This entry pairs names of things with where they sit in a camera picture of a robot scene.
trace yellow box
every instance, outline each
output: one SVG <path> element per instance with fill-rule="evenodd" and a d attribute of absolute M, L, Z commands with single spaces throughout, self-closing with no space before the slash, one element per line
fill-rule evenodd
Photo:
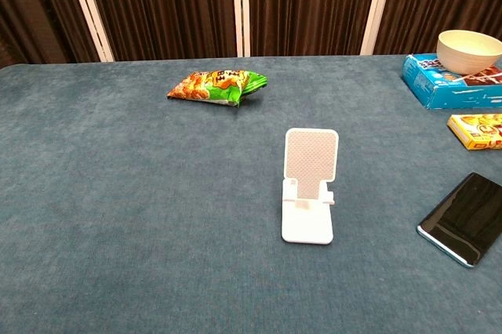
<path fill-rule="evenodd" d="M 453 114 L 447 125 L 468 150 L 502 149 L 502 113 Z"/>

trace blue box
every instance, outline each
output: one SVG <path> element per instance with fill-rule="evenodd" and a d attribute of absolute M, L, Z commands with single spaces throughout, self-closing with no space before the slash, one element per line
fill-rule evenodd
<path fill-rule="evenodd" d="M 462 76 L 447 71 L 435 53 L 410 54 L 402 65 L 402 78 L 427 109 L 500 108 L 500 73 L 492 66 L 457 80 Z"/>

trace textured pad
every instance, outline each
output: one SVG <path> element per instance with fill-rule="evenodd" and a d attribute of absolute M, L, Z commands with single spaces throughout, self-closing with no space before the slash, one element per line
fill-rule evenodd
<path fill-rule="evenodd" d="M 319 183 L 333 181 L 338 136 L 333 130 L 291 129 L 286 134 L 286 178 L 298 180 L 298 198 L 318 199 Z"/>

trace smartphone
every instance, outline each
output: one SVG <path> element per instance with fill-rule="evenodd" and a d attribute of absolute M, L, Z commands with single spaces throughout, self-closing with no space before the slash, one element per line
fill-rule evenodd
<path fill-rule="evenodd" d="M 466 267 L 474 267 L 502 232 L 502 187 L 471 173 L 417 231 Z"/>

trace green snack packaging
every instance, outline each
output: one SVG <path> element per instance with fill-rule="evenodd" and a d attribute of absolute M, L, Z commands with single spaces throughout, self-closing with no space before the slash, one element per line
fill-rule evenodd
<path fill-rule="evenodd" d="M 266 85 L 267 77 L 254 71 L 196 71 L 169 91 L 167 98 L 238 106 L 246 95 Z"/>

